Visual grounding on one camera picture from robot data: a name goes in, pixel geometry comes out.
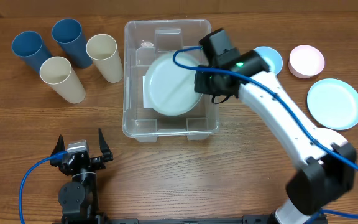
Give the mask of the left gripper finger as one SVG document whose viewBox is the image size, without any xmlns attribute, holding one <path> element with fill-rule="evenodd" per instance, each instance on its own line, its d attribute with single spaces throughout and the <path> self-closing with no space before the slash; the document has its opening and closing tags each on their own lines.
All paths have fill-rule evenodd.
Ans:
<svg viewBox="0 0 358 224">
<path fill-rule="evenodd" d="M 50 165 L 58 167 L 61 165 L 63 156 L 65 153 L 64 139 L 62 135 L 59 135 L 57 144 L 50 155 Z"/>
<path fill-rule="evenodd" d="M 103 161 L 104 162 L 112 161 L 113 154 L 112 154 L 107 142 L 104 139 L 101 128 L 98 129 L 98 136 L 99 136 L 99 147 L 100 147 L 100 151 L 102 153 Z"/>
</svg>

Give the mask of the grey plate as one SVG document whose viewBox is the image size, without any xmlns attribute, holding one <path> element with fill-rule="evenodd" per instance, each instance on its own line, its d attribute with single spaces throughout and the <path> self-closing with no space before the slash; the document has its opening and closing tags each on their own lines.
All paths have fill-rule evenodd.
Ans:
<svg viewBox="0 0 358 224">
<path fill-rule="evenodd" d="M 152 108 L 165 116 L 189 112 L 202 97 L 201 93 L 194 91 L 196 72 L 181 68 L 176 63 L 188 67 L 199 65 L 199 61 L 189 54 L 174 57 L 169 52 L 152 62 L 145 74 Z"/>
</svg>

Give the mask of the light blue small bowl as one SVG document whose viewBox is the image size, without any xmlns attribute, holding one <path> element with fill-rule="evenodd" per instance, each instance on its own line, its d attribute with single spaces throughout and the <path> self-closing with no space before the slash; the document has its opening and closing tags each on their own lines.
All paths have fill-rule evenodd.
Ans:
<svg viewBox="0 0 358 224">
<path fill-rule="evenodd" d="M 283 68 L 283 59 L 278 51 L 271 47 L 260 46 L 254 49 L 269 65 L 270 71 L 278 75 Z"/>
</svg>

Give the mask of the beige cup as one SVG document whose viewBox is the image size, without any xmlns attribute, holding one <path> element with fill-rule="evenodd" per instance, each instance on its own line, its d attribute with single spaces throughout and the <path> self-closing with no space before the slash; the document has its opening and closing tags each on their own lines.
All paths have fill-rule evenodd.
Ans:
<svg viewBox="0 0 358 224">
<path fill-rule="evenodd" d="M 108 34 L 92 36 L 86 44 L 86 53 L 108 82 L 117 83 L 123 78 L 118 45 L 112 36 Z"/>
<path fill-rule="evenodd" d="M 41 65 L 39 74 L 42 81 L 67 102 L 77 104 L 85 99 L 85 89 L 65 57 L 56 56 L 47 59 Z"/>
</svg>

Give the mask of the pink small bowl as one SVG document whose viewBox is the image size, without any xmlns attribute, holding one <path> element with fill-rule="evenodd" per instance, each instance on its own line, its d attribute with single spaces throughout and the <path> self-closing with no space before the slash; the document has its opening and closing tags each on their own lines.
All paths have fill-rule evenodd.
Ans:
<svg viewBox="0 0 358 224">
<path fill-rule="evenodd" d="M 316 47 L 299 45 L 290 52 L 288 68 L 298 78 L 316 76 L 323 71 L 324 66 L 324 56 Z"/>
</svg>

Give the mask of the light blue plate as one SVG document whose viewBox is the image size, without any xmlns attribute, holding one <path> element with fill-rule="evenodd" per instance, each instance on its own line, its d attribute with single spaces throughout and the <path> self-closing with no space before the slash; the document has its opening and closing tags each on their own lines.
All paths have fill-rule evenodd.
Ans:
<svg viewBox="0 0 358 224">
<path fill-rule="evenodd" d="M 312 117 L 326 128 L 343 131 L 358 123 L 358 92 L 335 78 L 311 86 L 306 104 Z"/>
</svg>

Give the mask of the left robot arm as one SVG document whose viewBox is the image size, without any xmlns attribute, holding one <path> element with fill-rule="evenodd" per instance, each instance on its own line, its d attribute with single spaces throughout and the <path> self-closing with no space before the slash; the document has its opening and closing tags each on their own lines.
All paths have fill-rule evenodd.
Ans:
<svg viewBox="0 0 358 224">
<path fill-rule="evenodd" d="M 90 148 L 85 140 L 72 142 L 65 148 L 63 136 L 59 136 L 51 153 L 50 165 L 71 177 L 71 181 L 63 185 L 58 193 L 62 206 L 61 223 L 110 222 L 99 209 L 96 172 L 106 168 L 105 163 L 113 160 L 113 154 L 100 129 L 98 137 L 100 156 L 90 156 Z"/>
</svg>

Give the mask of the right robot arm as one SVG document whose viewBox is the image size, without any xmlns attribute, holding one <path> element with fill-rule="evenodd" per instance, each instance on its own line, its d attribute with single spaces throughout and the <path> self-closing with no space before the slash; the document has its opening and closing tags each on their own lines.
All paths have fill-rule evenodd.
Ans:
<svg viewBox="0 0 358 224">
<path fill-rule="evenodd" d="M 325 136 L 283 90 L 255 51 L 203 47 L 208 65 L 198 66 L 195 91 L 235 96 L 254 110 L 282 144 L 296 174 L 287 183 L 288 200 L 272 223 L 311 223 L 322 208 L 354 185 L 356 149 L 342 137 Z"/>
</svg>

